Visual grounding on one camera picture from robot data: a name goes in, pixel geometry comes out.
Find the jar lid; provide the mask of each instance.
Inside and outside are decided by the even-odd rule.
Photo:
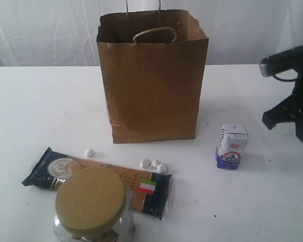
[[[89,167],[70,176],[57,192],[56,215],[65,230],[95,236],[111,229],[126,205],[120,177],[105,167]]]

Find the small milk carton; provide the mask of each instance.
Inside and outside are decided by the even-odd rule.
[[[216,150],[217,167],[238,169],[247,142],[248,133],[245,125],[223,125]]]

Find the white backdrop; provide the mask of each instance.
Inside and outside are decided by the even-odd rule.
[[[130,11],[157,0],[128,0]],[[303,44],[303,0],[162,0],[187,9],[210,38],[207,64],[254,64]],[[99,65],[100,15],[124,12],[125,0],[0,0],[0,66]]]

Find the white stone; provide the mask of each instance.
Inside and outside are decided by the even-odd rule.
[[[157,171],[160,174],[166,174],[167,173],[167,168],[166,168],[166,166],[164,164],[159,164],[157,166]]]
[[[91,149],[91,148],[84,151],[84,155],[85,155],[86,157],[92,157],[93,154],[94,154],[94,150]]]
[[[150,160],[148,158],[143,159],[140,163],[141,168],[149,167],[149,165],[150,165]]]
[[[151,166],[153,168],[157,168],[157,166],[159,166],[161,164],[161,162],[159,160],[153,160],[151,163],[152,163]]]

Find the spaghetti package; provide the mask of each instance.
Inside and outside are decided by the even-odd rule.
[[[133,191],[133,210],[162,219],[172,175],[163,175],[77,158],[48,148],[22,184],[24,186],[37,186],[57,191],[72,174],[91,166],[102,166],[112,169]]]

